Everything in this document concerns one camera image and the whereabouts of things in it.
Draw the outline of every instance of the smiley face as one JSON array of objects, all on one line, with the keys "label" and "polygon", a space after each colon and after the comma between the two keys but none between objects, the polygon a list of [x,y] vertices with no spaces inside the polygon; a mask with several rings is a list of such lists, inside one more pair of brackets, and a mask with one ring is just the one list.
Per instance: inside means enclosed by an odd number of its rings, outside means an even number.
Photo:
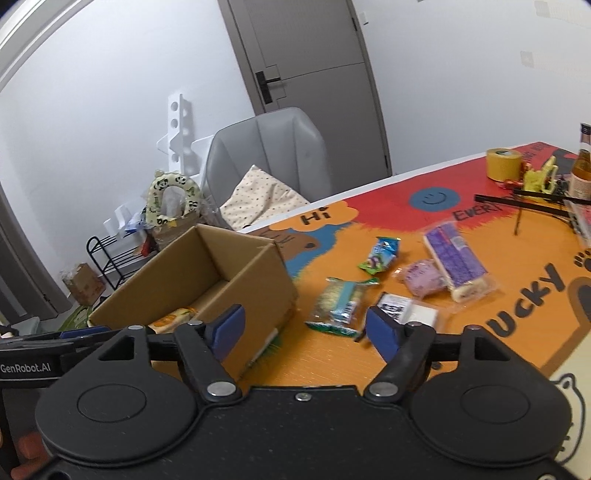
[{"label": "smiley face", "polygon": [[429,187],[413,193],[409,203],[423,212],[441,212],[460,203],[460,196],[445,187]]}]

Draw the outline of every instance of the door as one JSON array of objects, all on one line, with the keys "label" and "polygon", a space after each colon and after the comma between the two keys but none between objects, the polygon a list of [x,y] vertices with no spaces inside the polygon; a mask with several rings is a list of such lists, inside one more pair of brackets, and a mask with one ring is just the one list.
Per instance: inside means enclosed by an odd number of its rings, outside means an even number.
[{"label": "door", "polygon": [[50,277],[0,186],[0,314],[10,323],[56,317],[72,304]]},{"label": "door", "polygon": [[377,94],[347,0],[229,5],[248,61],[243,74],[256,85],[255,107],[296,106],[311,118],[326,142],[338,192],[389,176]]}]

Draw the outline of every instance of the door lock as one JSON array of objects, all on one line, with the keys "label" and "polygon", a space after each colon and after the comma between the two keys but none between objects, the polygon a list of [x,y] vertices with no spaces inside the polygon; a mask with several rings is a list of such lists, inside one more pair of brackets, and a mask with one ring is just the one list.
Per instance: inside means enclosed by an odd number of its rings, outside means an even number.
[{"label": "door lock", "polygon": [[269,83],[281,82],[281,77],[277,77],[274,79],[267,80],[265,78],[265,72],[260,71],[255,73],[256,82],[258,83],[259,88],[261,89],[262,99],[265,102],[265,105],[269,103],[273,103],[273,98],[271,97],[271,91],[269,90]]}]

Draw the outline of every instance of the pink snack package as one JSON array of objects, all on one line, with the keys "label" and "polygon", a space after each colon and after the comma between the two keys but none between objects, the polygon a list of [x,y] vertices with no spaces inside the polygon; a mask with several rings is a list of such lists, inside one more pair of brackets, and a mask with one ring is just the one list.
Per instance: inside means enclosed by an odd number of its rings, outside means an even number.
[{"label": "pink snack package", "polygon": [[395,272],[409,291],[418,299],[437,293],[447,288],[445,278],[437,268],[435,260],[419,260]]}]

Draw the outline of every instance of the glass bottle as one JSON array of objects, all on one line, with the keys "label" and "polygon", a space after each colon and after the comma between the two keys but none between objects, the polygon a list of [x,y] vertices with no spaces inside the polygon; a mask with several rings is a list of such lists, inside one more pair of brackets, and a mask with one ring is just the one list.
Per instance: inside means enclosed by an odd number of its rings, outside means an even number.
[{"label": "glass bottle", "polygon": [[571,171],[569,197],[591,200],[591,125],[581,124],[581,146]]}]

